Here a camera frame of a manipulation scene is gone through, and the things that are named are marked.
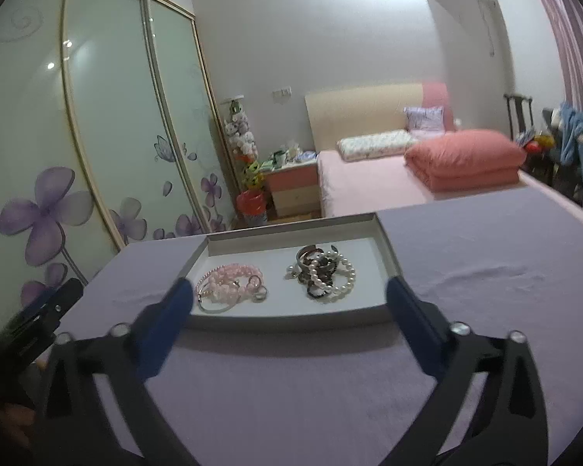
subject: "silver screw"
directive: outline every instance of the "silver screw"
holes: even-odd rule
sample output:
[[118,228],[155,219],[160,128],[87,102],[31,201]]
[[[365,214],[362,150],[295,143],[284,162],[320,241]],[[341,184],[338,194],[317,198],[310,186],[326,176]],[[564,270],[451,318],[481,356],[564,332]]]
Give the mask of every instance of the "silver screw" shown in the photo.
[[130,332],[130,325],[125,322],[120,322],[119,324],[115,324],[110,328],[110,334],[115,338],[121,338],[129,334]]
[[512,331],[510,333],[510,340],[518,344],[524,344],[527,342],[527,337],[520,331]]
[[72,340],[73,340],[73,336],[71,333],[67,333],[67,332],[60,333],[56,336],[56,339],[54,339],[54,345],[68,344]]
[[467,336],[471,334],[471,327],[463,322],[452,322],[449,330],[458,336]]

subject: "purple tablecloth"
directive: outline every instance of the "purple tablecloth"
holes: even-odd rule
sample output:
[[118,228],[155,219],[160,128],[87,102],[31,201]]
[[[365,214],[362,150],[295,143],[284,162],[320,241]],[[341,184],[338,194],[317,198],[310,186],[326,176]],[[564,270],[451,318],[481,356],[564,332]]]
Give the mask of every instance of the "purple tablecloth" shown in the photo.
[[[527,334],[555,459],[583,425],[583,226],[532,188],[379,217],[421,299],[480,334]],[[86,288],[61,330],[84,338],[133,320],[201,241],[129,246]],[[466,430],[481,381],[448,447]],[[121,443],[136,451],[109,388],[99,385]],[[414,420],[433,379],[391,323],[313,334],[185,330],[147,387],[202,466],[373,466]]]

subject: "beige headboard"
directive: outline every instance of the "beige headboard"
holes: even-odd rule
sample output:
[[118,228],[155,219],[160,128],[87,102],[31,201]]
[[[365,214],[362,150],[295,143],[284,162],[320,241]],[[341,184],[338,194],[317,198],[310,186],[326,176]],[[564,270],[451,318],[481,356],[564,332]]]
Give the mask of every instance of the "beige headboard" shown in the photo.
[[336,148],[341,138],[405,129],[404,107],[423,106],[422,83],[358,87],[305,96],[315,149]]

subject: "pile of jewelry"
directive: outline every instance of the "pile of jewelry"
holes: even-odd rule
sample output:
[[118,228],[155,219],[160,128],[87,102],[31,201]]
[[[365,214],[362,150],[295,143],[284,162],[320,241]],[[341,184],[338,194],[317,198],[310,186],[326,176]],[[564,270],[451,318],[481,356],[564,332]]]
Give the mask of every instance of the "pile of jewelry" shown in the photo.
[[[315,245],[303,247],[296,255],[296,264],[287,268],[287,276],[298,278],[301,284],[306,285],[306,292],[313,299],[338,299],[348,294],[356,283],[352,263],[334,245],[331,249],[324,252]],[[336,272],[346,277],[344,285],[334,285],[333,275]]]
[[[248,279],[246,285],[240,285],[239,278]],[[196,285],[197,305],[207,314],[220,314],[231,310],[238,303],[251,299],[261,303],[268,296],[264,286],[264,274],[250,264],[225,264],[207,272]],[[204,308],[203,298],[213,303],[224,305],[214,310]]]

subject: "frosted glass panel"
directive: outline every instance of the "frosted glass panel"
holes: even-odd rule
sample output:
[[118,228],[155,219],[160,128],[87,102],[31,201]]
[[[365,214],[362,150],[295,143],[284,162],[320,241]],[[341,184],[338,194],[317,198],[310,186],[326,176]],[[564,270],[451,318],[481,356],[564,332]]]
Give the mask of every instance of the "frosted glass panel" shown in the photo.
[[0,7],[0,329],[22,301],[90,280],[115,253],[66,117],[61,1]]
[[140,0],[70,0],[75,112],[126,243],[201,232],[155,96]]
[[177,138],[187,146],[185,161],[193,189],[212,231],[224,231],[235,217],[212,135],[218,131],[209,103],[191,21],[151,2],[152,27],[162,85]]

